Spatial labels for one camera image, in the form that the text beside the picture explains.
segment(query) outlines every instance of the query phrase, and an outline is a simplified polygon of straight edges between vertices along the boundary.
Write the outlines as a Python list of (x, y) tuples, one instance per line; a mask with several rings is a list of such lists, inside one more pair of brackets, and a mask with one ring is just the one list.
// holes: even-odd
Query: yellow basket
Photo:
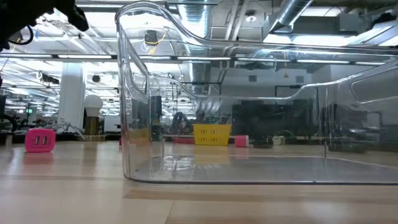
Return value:
[(195, 144), (207, 146), (227, 146), (230, 124), (194, 124)]

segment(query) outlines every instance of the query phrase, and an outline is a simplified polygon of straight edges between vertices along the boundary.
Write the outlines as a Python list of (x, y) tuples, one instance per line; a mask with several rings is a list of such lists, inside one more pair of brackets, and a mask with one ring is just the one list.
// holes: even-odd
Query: ceiling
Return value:
[[(114, 22), (115, 12), (118, 7), (127, 4), (129, 1), (89, 1), (79, 0), (76, 4), (85, 10), (86, 18), (90, 24), (90, 29), (86, 32), (76, 30), (67, 22), (67, 18), (61, 13), (53, 15), (45, 14), (37, 19), (37, 25), (34, 27), (34, 41), (25, 46), (11, 46), (8, 51), (2, 52), (12, 54), (86, 54), (86, 55), (116, 55), (118, 53), (118, 46), (116, 41), (116, 25)], [(211, 21), (209, 24), (211, 39), (224, 39), (228, 18), (231, 14), (233, 6), (232, 0), (224, 1), (169, 1), (171, 7), (175, 3), (187, 4), (206, 4), (211, 8)], [(339, 18), (342, 14), (353, 15), (359, 18), (359, 22), (364, 26), (369, 25), (369, 18), (364, 15), (371, 15), (371, 12), (376, 11), (373, 16), (378, 16), (380, 13), (394, 8), (395, 0), (367, 0), (366, 4), (363, 1), (340, 1), (340, 0), (315, 0), (302, 13), (301, 17), (321, 18), (329, 17), (330, 19)], [(336, 34), (330, 35), (314, 35), (314, 34), (272, 34), (265, 35), (263, 32), (264, 21), (266, 17), (276, 13), (280, 9), (281, 1), (249, 1), (246, 11), (253, 11), (256, 20), (254, 22), (247, 22), (243, 20), (238, 32), (240, 40), (247, 40), (253, 42), (276, 42), (287, 44), (318, 44), (318, 45), (346, 45), (352, 40), (353, 34)], [(24, 38), (28, 38), (29, 33), (23, 30)], [(311, 37), (317, 38), (317, 42), (312, 41)], [(6, 58), (0, 57), (1, 75), (4, 79), (3, 85), (8, 86), (3, 88), (3, 92), (9, 95), (7, 101), (8, 110), (20, 111), (21, 109), (13, 109), (27, 104), (27, 102), (36, 102), (40, 106), (39, 111), (51, 116), (57, 113), (59, 104), (60, 85), (48, 84), (40, 81), (40, 74), (46, 74), (62, 82), (62, 68), (63, 62), (67, 60), (40, 60), (26, 58)], [(97, 62), (83, 62), (85, 73), (87, 75), (86, 94), (95, 94), (104, 99), (103, 114), (117, 114), (115, 110), (108, 110), (108, 108), (118, 108), (119, 100), (116, 88), (118, 87), (118, 65), (115, 60), (100, 60)], [(188, 65), (176, 66), (174, 64), (147, 64), (151, 72), (166, 75), (168, 73), (180, 74), (179, 79), (190, 82), (189, 77), (184, 77), (183, 70), (189, 69)], [(92, 80), (94, 75), (99, 75), (101, 81), (96, 83)], [(238, 82), (239, 77), (235, 81), (231, 78), (226, 79), (228, 83)], [(167, 98), (171, 96), (171, 90), (167, 90), (170, 86), (160, 86), (165, 89), (162, 96)]]

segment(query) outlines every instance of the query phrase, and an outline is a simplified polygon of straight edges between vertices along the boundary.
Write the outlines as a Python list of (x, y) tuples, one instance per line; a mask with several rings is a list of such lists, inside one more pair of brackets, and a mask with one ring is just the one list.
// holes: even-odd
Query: black equipment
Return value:
[[(68, 17), (70, 24), (81, 31), (88, 30), (88, 23), (84, 12), (75, 6), (75, 0), (0, 0), (0, 51), (9, 49), (8, 42), (17, 45), (26, 45), (32, 42), (34, 34), (30, 26), (36, 25), (36, 19), (44, 13), (53, 13), (56, 8)], [(20, 39), (20, 30), (25, 26), (30, 32), (29, 40)]]

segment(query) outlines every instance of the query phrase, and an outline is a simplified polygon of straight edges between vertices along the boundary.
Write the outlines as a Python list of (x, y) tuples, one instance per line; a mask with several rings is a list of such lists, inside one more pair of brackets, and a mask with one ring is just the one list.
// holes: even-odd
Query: white lamp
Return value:
[(102, 99), (97, 95), (88, 95), (84, 100), (87, 116), (98, 117), (100, 109), (104, 105)]

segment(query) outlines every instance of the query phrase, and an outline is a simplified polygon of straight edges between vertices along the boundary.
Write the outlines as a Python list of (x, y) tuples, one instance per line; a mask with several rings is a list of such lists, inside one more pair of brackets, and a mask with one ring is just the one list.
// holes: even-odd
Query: clear plastic bin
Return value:
[[(209, 40), (182, 22), (146, 1), (116, 15), (126, 178), (398, 183), (397, 50)], [(229, 144), (192, 144), (194, 124), (230, 124)]]

